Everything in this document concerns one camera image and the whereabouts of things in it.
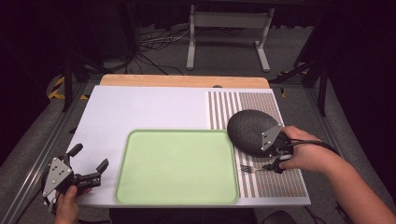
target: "white table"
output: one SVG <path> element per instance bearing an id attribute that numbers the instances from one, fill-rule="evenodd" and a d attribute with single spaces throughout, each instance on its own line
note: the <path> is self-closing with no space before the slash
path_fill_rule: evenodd
<path id="1" fill-rule="evenodd" d="M 259 104 L 262 102 L 262 105 L 256 105 L 259 108 L 268 108 L 266 112 L 282 123 L 275 97 L 270 89 L 122 87 L 104 86 L 101 83 L 101 86 L 96 86 L 93 90 L 69 149 L 77 143 L 84 146 L 71 160 L 75 173 L 83 175 L 92 173 L 103 159 L 109 160 L 109 166 L 102 175 L 102 186 L 79 197 L 78 203 L 96 207 L 121 207 L 114 200 L 114 190 L 117 185 L 126 137 L 132 130 L 225 129 L 226 118 L 231 116 L 230 112 L 225 113 L 225 111 L 235 112 L 247 107 L 253 108 L 256 106 L 254 102 Z M 223 114 L 220 114 L 220 110 L 222 111 L 220 108 L 224 109 Z M 238 150 L 235 151 L 235 159 L 237 164 L 253 164 L 255 161 L 240 154 Z M 166 207 L 258 207 L 310 204 L 301 172 L 295 170 L 285 173 L 285 175 L 278 175 L 271 172 L 261 179 L 262 177 L 246 175 L 238 171 L 241 193 L 239 200 L 233 204 L 173 204 Z M 274 183 L 277 183 L 277 187 L 271 188 Z M 149 207 L 164 206 L 153 204 Z"/>

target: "black cable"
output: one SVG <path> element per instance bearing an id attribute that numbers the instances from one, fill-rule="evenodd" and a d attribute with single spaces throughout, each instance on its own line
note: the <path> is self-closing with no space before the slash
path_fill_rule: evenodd
<path id="1" fill-rule="evenodd" d="M 284 147 L 282 147 L 280 149 L 286 149 L 288 147 L 294 147 L 294 146 L 301 145 L 301 144 L 313 144 L 313 145 L 316 145 L 316 146 L 325 147 L 325 148 L 329 149 L 330 151 L 334 152 L 335 154 L 340 155 L 338 153 L 338 151 L 334 147 L 330 146 L 327 143 L 321 142 L 321 141 L 301 140 L 301 139 L 290 139 L 290 140 L 291 141 L 296 141 L 296 142 L 293 142 L 293 143 L 290 143 L 288 145 L 285 145 Z"/>
<path id="2" fill-rule="evenodd" d="M 125 70 L 124 70 L 124 74 L 128 74 L 128 63 L 125 64 Z"/>
<path id="3" fill-rule="evenodd" d="M 136 58 L 134 58 L 134 62 L 137 64 L 137 66 L 139 66 L 140 74 L 143 75 L 142 66 L 140 66 L 140 64 L 136 61 Z"/>
<path id="4" fill-rule="evenodd" d="M 143 45 L 140 45 L 140 53 L 146 53 L 146 52 L 149 52 L 149 50 L 151 50 L 152 48 L 151 47 L 147 47 L 147 46 L 143 46 Z"/>
<path id="5" fill-rule="evenodd" d="M 317 220 L 320 221 L 322 224 L 326 224 L 326 222 L 323 220 L 323 218 L 318 217 L 317 215 L 315 215 L 311 209 L 309 209 L 308 206 L 304 206 L 304 208 L 306 209 L 306 211 L 309 213 L 309 215 L 312 217 L 312 219 L 314 219 L 315 224 L 318 224 Z"/>
<path id="6" fill-rule="evenodd" d="M 337 203 L 335 210 L 338 212 L 338 215 L 340 215 L 340 217 L 345 221 L 346 224 L 353 224 L 352 220 L 347 215 L 347 212 L 344 210 L 344 208 L 341 207 L 339 203 Z"/>
<path id="7" fill-rule="evenodd" d="M 110 70 L 111 72 L 114 72 L 116 70 L 119 70 L 119 69 L 123 68 L 128 63 L 130 63 L 132 61 L 132 59 L 133 59 L 133 56 L 128 56 L 128 57 L 126 57 L 124 63 L 118 64 L 118 65 L 115 65 L 113 67 L 109 67 L 109 68 L 106 68 L 106 69 Z M 91 69 L 91 68 L 87 68 L 87 67 L 84 67 L 84 68 L 85 68 L 85 70 L 87 70 L 89 73 L 92 73 L 92 74 L 100 74 L 101 73 L 101 72 L 97 71 L 96 69 Z"/>
<path id="8" fill-rule="evenodd" d="M 139 54 L 139 55 L 143 56 L 144 58 L 146 58 L 146 59 L 149 61 L 149 59 L 148 59 L 146 56 L 144 56 L 143 54 Z M 152 61 L 150 61 L 151 63 L 146 63 L 146 62 L 142 61 L 141 59 L 139 59 L 139 58 L 137 58 L 137 57 L 136 57 L 136 59 L 139 60 L 139 61 L 142 62 L 142 63 L 148 64 L 148 65 L 156 66 L 157 68 L 158 68 L 158 67 L 167 67 L 167 68 L 175 69 L 175 70 L 177 70 L 182 76 L 184 76 L 183 72 L 180 71 L 180 70 L 179 70 L 178 68 L 176 68 L 176 67 L 167 66 L 167 65 L 158 65 L 158 64 L 153 63 Z"/>
<path id="9" fill-rule="evenodd" d="M 220 28 L 219 31 L 227 34 L 227 35 L 240 35 L 242 33 L 242 31 L 244 31 L 245 29 L 242 28 L 234 28 L 234 29 L 230 29 L 230 28 Z"/>
<path id="10" fill-rule="evenodd" d="M 143 33 L 143 34 L 140 34 L 140 35 L 152 35 L 154 33 L 159 33 L 159 32 L 161 32 L 161 33 L 159 35 L 156 35 L 155 38 L 161 37 L 161 34 L 165 33 L 166 31 L 161 31 L 161 30 L 150 31 L 150 32 L 146 32 L 146 33 Z"/>
<path id="11" fill-rule="evenodd" d="M 203 33 L 205 30 L 209 30 L 210 28 L 203 28 L 203 27 L 197 27 L 195 28 L 195 30 L 197 30 L 198 32 L 195 34 L 195 36 L 200 35 L 201 33 Z"/>
<path id="12" fill-rule="evenodd" d="M 147 52 L 151 49 L 155 49 L 155 50 L 161 50 L 161 49 L 165 49 L 166 47 L 168 47 L 169 45 L 179 41 L 181 39 L 182 36 L 179 37 L 179 39 L 177 40 L 173 40 L 174 38 L 177 38 L 177 35 L 181 34 L 181 33 L 185 33 L 188 31 L 188 29 L 185 30 L 178 30 L 176 32 L 170 32 L 168 35 L 164 35 L 164 36 L 155 36 L 151 39 L 145 39 L 142 40 L 140 42 L 140 46 L 142 48 L 145 48 L 146 50 L 142 50 L 142 52 Z"/>
<path id="13" fill-rule="evenodd" d="M 158 70 L 160 70 L 160 71 L 162 71 L 165 75 L 169 75 L 169 74 L 167 74 L 165 71 L 163 71 L 162 69 L 161 69 L 161 67 L 160 66 L 158 66 L 157 64 L 155 64 L 152 60 L 150 60 L 148 57 L 146 57 L 145 55 L 143 55 L 143 54 L 141 54 L 141 53 L 139 53 L 139 55 L 140 56 L 142 56 L 143 58 L 145 58 L 146 60 L 148 60 L 150 63 L 151 63 L 151 65 L 153 65 L 153 66 L 155 66 L 156 68 L 158 68 Z"/>
<path id="14" fill-rule="evenodd" d="M 151 32 L 147 32 L 147 33 L 143 33 L 141 35 L 150 35 L 150 38 L 145 38 L 144 40 L 150 40 L 150 39 L 157 39 L 157 38 L 162 38 L 164 36 L 168 36 L 168 35 L 163 35 L 165 34 L 167 31 L 151 31 Z"/>

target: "metal frame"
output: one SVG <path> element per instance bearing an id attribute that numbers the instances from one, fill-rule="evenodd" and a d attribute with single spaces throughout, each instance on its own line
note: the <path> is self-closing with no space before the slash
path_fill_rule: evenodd
<path id="1" fill-rule="evenodd" d="M 255 47 L 262 64 L 264 72 L 270 71 L 267 57 L 264 53 L 264 42 L 274 15 L 274 9 L 270 8 L 268 13 L 228 13 L 228 12 L 199 12 L 191 5 L 190 13 L 190 42 L 187 55 L 187 70 L 194 68 L 195 58 L 195 27 L 233 27 L 262 29 L 260 40 L 255 41 Z"/>
<path id="2" fill-rule="evenodd" d="M 87 84 L 78 83 L 73 94 L 75 99 L 78 99 L 79 96 L 84 92 L 84 89 Z M 51 159 L 51 155 L 53 154 L 56 145 L 58 144 L 59 136 L 64 129 L 69 117 L 73 113 L 73 109 L 76 107 L 78 101 L 72 101 L 69 109 L 64 113 L 61 113 L 61 116 L 58 118 L 55 128 L 49 136 L 49 139 L 41 150 L 40 155 L 38 156 L 35 164 L 32 166 L 28 175 L 26 176 L 23 184 L 21 185 L 20 190 L 15 196 L 12 204 L 9 205 L 8 211 L 3 217 L 1 223 L 15 223 L 18 216 L 21 214 L 23 207 L 29 202 L 29 198 L 33 195 L 33 190 L 35 189 L 36 184 L 40 180 L 40 176 L 43 174 L 44 170 L 48 166 L 48 162 Z"/>

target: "black and white stripes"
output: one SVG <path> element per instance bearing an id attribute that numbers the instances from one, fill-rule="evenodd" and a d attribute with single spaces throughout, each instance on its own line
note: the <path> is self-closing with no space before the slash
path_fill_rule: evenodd
<path id="1" fill-rule="evenodd" d="M 207 127 L 210 129 L 225 130 L 230 117 L 245 109 L 260 110 L 279 123 L 283 123 L 275 96 L 271 92 L 209 91 L 206 99 L 208 101 Z M 307 196 L 300 170 L 288 170 L 282 175 L 265 171 L 249 175 L 240 171 L 241 164 L 260 167 L 273 159 L 253 158 L 237 148 L 234 149 L 234 154 L 241 198 Z"/>

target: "cable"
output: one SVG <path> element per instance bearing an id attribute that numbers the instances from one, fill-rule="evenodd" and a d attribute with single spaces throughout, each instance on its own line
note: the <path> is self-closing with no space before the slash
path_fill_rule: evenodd
<path id="1" fill-rule="evenodd" d="M 141 59 L 139 59 L 138 57 L 136 57 L 137 60 L 139 60 L 139 61 L 142 62 L 142 63 L 148 64 L 148 65 L 153 65 L 153 66 L 157 67 L 157 68 L 158 68 L 160 71 L 162 71 L 165 75 L 169 75 L 169 74 L 167 74 L 165 71 L 163 71 L 163 70 L 161 69 L 161 67 L 167 67 L 167 68 L 176 69 L 182 76 L 184 76 L 183 72 L 181 72 L 181 71 L 180 71 L 178 68 L 176 68 L 176 67 L 166 66 L 166 65 L 158 65 L 158 64 L 155 64 L 152 60 L 150 60 L 148 57 L 146 57 L 146 56 L 143 55 L 142 53 L 139 53 L 139 55 L 140 55 L 141 57 L 145 58 L 146 60 L 148 60 L 150 63 L 144 62 L 143 60 L 141 60 Z"/>
<path id="2" fill-rule="evenodd" d="M 125 70 L 124 70 L 124 74 L 128 74 L 128 63 L 125 64 Z"/>
<path id="3" fill-rule="evenodd" d="M 340 215 L 340 217 L 345 221 L 346 224 L 353 224 L 352 220 L 347 215 L 347 212 L 344 210 L 344 208 L 341 207 L 339 203 L 337 203 L 335 210 L 338 212 L 338 215 Z"/>
<path id="4" fill-rule="evenodd" d="M 184 35 L 187 34 L 187 32 L 190 29 L 187 30 L 179 30 L 176 31 L 174 33 L 170 32 L 169 35 L 165 35 L 165 36 L 155 36 L 154 38 L 151 39 L 145 39 L 145 40 L 141 40 L 140 41 L 140 46 L 142 48 L 145 48 L 146 50 L 144 50 L 143 52 L 147 52 L 151 49 L 155 49 L 155 50 L 161 50 L 164 49 L 166 47 L 168 47 L 170 44 L 177 42 L 180 39 L 186 39 L 189 40 L 188 38 L 183 38 Z"/>
<path id="5" fill-rule="evenodd" d="M 160 71 L 162 71 L 165 75 L 169 75 L 169 74 L 167 74 L 165 71 L 163 71 L 162 69 L 161 69 L 161 67 L 160 66 L 158 66 L 157 64 L 155 64 L 152 60 L 150 60 L 148 57 L 146 57 L 146 56 L 144 56 L 143 54 L 141 54 L 141 53 L 139 53 L 139 55 L 140 56 L 142 56 L 143 58 L 145 58 L 146 60 L 148 60 L 150 63 L 151 63 L 151 65 L 153 65 L 153 66 L 155 66 L 156 68 L 158 68 L 158 70 L 160 70 Z"/>
<path id="6" fill-rule="evenodd" d="M 304 206 L 304 208 L 309 213 L 309 215 L 312 217 L 312 219 L 314 219 L 315 224 L 318 224 L 317 220 L 320 221 L 322 224 L 326 224 L 326 222 L 323 220 L 323 218 L 315 215 L 308 206 Z"/>
<path id="7" fill-rule="evenodd" d="M 106 68 L 106 69 L 110 70 L 111 72 L 117 71 L 117 70 L 123 68 L 128 63 L 130 63 L 132 61 L 132 59 L 133 59 L 133 56 L 127 56 L 127 57 L 125 57 L 125 62 L 124 63 L 118 64 L 118 65 L 115 65 L 113 67 L 109 67 L 109 68 Z M 89 73 L 92 73 L 92 74 L 101 73 L 101 72 L 99 72 L 99 71 L 97 71 L 95 69 L 91 69 L 91 68 L 87 68 L 87 67 L 84 67 L 84 68 L 85 68 L 85 70 L 87 70 Z"/>
<path id="8" fill-rule="evenodd" d="M 330 151 L 334 152 L 335 154 L 340 155 L 334 147 L 332 147 L 329 144 L 324 143 L 324 142 L 320 142 L 320 141 L 316 141 L 316 140 L 301 140 L 301 139 L 290 139 L 290 140 L 296 141 L 296 142 L 285 145 L 284 147 L 282 147 L 280 149 L 283 150 L 288 147 L 294 147 L 294 146 L 301 145 L 301 144 L 313 144 L 313 145 L 317 145 L 320 147 L 325 147 L 325 148 L 329 149 Z"/>
<path id="9" fill-rule="evenodd" d="M 242 33 L 242 31 L 244 31 L 245 29 L 242 28 L 220 28 L 219 31 L 227 34 L 227 35 L 240 35 Z"/>
<path id="10" fill-rule="evenodd" d="M 166 33 L 166 31 L 161 31 L 161 30 L 159 30 L 159 31 L 151 31 L 151 32 L 143 33 L 143 34 L 141 34 L 141 35 L 144 35 L 144 36 L 149 35 L 150 37 L 146 37 L 145 39 L 152 39 L 152 38 L 159 38 L 159 37 L 166 36 L 166 35 L 162 35 L 162 34 L 164 34 L 164 33 Z"/>
<path id="11" fill-rule="evenodd" d="M 143 75 L 142 66 L 140 66 L 140 64 L 136 61 L 136 58 L 134 58 L 134 62 L 137 64 L 137 66 L 139 66 L 140 74 Z"/>

